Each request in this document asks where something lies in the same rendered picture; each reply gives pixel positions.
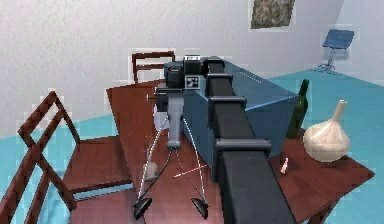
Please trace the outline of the brown wooden chair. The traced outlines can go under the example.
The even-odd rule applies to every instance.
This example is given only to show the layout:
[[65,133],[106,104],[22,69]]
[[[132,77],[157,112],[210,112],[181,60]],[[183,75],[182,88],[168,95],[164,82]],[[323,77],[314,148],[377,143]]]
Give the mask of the brown wooden chair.
[[146,70],[152,70],[152,69],[162,69],[164,67],[163,63],[158,64],[147,64],[147,65],[141,65],[138,64],[138,60],[144,60],[148,58],[171,58],[172,62],[175,61],[175,54],[173,51],[166,51],[166,52],[146,52],[146,53],[134,53],[132,55],[132,72],[133,72],[133,78],[134,82],[138,82],[138,72],[139,71],[146,71]]
[[[43,151],[59,123],[64,121],[76,146],[63,176],[59,176]],[[11,224],[33,170],[42,169],[35,196],[24,224],[37,224],[50,185],[58,190],[70,211],[69,224],[140,224],[129,211],[132,189],[77,199],[77,193],[123,186],[132,182],[120,138],[117,136],[82,140],[55,92],[41,102],[18,133],[28,151],[0,201],[0,224]]]

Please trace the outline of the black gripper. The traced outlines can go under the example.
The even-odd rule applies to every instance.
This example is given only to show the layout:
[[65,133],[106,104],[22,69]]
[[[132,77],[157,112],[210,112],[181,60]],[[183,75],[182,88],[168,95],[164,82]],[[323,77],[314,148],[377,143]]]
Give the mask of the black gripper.
[[157,130],[168,129],[167,148],[181,148],[180,134],[184,107],[184,68],[179,62],[164,65],[165,82],[155,88],[154,124]]

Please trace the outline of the small grey shaker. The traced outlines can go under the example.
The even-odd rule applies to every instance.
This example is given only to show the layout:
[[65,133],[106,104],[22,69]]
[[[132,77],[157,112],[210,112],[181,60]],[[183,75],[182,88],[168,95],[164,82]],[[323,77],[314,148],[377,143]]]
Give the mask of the small grey shaker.
[[155,162],[149,162],[143,165],[143,171],[145,172],[144,181],[151,182],[154,181],[158,175],[158,166]]

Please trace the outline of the blue box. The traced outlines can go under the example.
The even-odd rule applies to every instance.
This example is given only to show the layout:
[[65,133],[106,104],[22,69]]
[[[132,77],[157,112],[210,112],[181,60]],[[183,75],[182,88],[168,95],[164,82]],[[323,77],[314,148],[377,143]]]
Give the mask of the blue box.
[[[228,61],[225,62],[225,72],[233,75],[232,88],[235,95],[247,99],[245,113],[256,137],[271,141],[271,157],[280,154],[297,95]],[[205,79],[200,83],[200,90],[184,92],[184,118],[200,156],[211,166],[213,131],[207,124]]]

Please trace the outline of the dark green bottle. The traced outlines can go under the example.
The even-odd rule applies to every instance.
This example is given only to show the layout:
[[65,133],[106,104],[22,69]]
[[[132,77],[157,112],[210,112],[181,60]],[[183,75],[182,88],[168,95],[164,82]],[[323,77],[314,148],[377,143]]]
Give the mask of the dark green bottle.
[[294,139],[297,137],[306,115],[308,109],[308,100],[306,94],[308,91],[309,83],[310,81],[308,79],[304,79],[301,83],[298,98],[286,134],[286,137],[289,139]]

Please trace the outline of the framed picture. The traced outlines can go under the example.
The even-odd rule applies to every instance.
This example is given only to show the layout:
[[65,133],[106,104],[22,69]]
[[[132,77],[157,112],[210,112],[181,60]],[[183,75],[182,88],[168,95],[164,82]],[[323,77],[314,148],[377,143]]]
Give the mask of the framed picture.
[[294,3],[295,0],[254,0],[251,28],[288,26]]

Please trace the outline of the red pencil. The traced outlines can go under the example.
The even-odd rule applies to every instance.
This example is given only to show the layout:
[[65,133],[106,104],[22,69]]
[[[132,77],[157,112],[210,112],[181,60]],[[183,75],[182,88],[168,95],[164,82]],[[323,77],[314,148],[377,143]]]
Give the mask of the red pencil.
[[193,173],[193,172],[198,171],[198,170],[200,171],[201,169],[204,169],[205,167],[207,167],[207,165],[203,165],[203,166],[200,166],[200,167],[196,167],[196,168],[193,168],[193,169],[190,169],[190,170],[178,173],[178,174],[174,175],[171,179],[176,179],[176,178],[179,178],[181,176]]

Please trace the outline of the blue office chair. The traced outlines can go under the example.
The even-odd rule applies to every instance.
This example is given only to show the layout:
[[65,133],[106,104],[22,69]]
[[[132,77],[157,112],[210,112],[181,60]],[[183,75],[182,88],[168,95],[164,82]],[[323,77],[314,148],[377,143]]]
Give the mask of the blue office chair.
[[319,64],[314,71],[325,74],[335,75],[334,59],[337,50],[347,50],[353,40],[354,32],[350,30],[330,29],[322,44],[324,48],[329,48],[330,53],[326,63]]

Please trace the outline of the white bulb-shaped vase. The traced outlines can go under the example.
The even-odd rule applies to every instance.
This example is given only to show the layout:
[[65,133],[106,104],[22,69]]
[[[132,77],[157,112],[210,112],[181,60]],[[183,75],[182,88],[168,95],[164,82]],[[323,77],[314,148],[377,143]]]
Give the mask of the white bulb-shaped vase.
[[340,123],[346,105],[345,100],[340,100],[328,120],[314,124],[304,132],[304,148],[316,161],[334,162],[347,154],[350,139]]

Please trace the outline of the brown wooden table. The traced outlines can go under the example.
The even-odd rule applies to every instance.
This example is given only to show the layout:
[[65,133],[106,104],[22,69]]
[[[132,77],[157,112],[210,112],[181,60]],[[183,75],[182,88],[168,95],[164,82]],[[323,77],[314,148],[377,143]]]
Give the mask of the brown wooden table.
[[[185,169],[197,165],[192,140],[182,136],[179,156]],[[286,174],[280,172],[289,158]],[[221,185],[203,170],[209,216],[204,220],[190,198],[186,179],[173,180],[179,170],[176,156],[150,190],[154,202],[144,214],[145,224],[323,224],[340,198],[374,173],[344,156],[331,163],[312,159],[301,137],[287,139],[282,153],[262,161],[248,152],[225,156]]]

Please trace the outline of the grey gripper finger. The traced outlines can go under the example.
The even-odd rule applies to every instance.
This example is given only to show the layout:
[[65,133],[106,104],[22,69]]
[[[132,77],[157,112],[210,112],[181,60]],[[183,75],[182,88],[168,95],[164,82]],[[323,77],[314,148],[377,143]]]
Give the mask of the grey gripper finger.
[[203,175],[202,175],[202,165],[201,165],[199,155],[197,152],[197,147],[196,147],[193,135],[191,133],[191,130],[188,126],[188,123],[184,117],[182,117],[181,120],[182,120],[182,123],[184,124],[184,126],[187,128],[187,132],[188,132],[188,134],[192,140],[192,146],[193,146],[195,158],[196,158],[197,165],[198,165],[197,170],[199,171],[200,187],[197,187],[193,183],[191,178],[188,176],[187,171],[184,169],[184,166],[181,163],[181,160],[179,158],[179,154],[176,154],[176,158],[177,158],[178,165],[182,170],[182,174],[185,176],[185,178],[188,180],[188,182],[191,184],[194,191],[198,195],[198,198],[192,198],[191,201],[192,201],[193,205],[195,206],[196,210],[200,213],[201,217],[204,220],[206,220],[208,218],[209,205],[208,205],[208,202],[207,202],[206,197],[205,197],[205,186],[204,186],[204,180],[203,180]]
[[145,198],[145,195],[149,192],[149,190],[152,188],[152,186],[157,182],[157,180],[159,179],[161,174],[164,172],[165,168],[167,167],[167,165],[170,161],[170,157],[172,155],[171,152],[168,153],[168,158],[167,158],[165,164],[163,165],[162,169],[155,176],[155,178],[148,185],[148,187],[144,188],[145,178],[146,178],[146,174],[148,172],[148,166],[152,162],[153,151],[154,151],[154,149],[158,143],[161,132],[164,130],[164,127],[168,121],[169,121],[168,116],[165,116],[165,118],[164,118],[164,120],[160,126],[160,129],[157,131],[156,136],[151,143],[150,149],[147,152],[147,159],[146,159],[146,162],[144,164],[143,173],[142,173],[141,182],[140,182],[139,196],[138,196],[135,204],[133,205],[134,217],[136,220],[141,218],[144,215],[144,213],[146,212],[146,210],[149,208],[149,206],[151,205],[152,199],[151,198]]

